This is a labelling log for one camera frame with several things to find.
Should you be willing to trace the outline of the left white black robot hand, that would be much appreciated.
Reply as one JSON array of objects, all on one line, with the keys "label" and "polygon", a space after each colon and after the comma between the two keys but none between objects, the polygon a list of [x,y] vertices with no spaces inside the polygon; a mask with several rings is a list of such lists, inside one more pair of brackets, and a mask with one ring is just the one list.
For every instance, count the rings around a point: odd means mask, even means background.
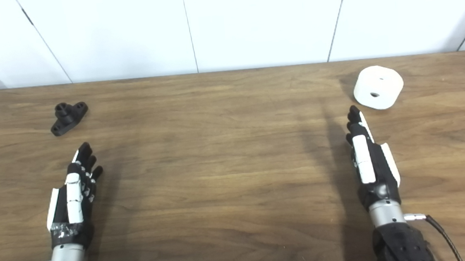
[{"label": "left white black robot hand", "polygon": [[95,166],[96,161],[90,144],[84,142],[67,167],[64,185],[52,190],[46,223],[52,248],[63,244],[89,248],[96,230],[93,201],[103,173],[102,166]]}]

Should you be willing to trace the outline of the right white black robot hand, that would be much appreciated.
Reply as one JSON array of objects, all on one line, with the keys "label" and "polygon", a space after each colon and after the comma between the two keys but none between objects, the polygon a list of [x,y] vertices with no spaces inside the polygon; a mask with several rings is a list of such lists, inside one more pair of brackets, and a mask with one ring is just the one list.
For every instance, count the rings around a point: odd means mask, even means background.
[{"label": "right white black robot hand", "polygon": [[387,144],[374,142],[363,113],[355,105],[350,106],[347,115],[348,133],[345,139],[351,146],[351,158],[357,172],[357,196],[369,211],[379,201],[395,201],[401,204],[399,193],[400,177],[392,156],[387,157]]}]

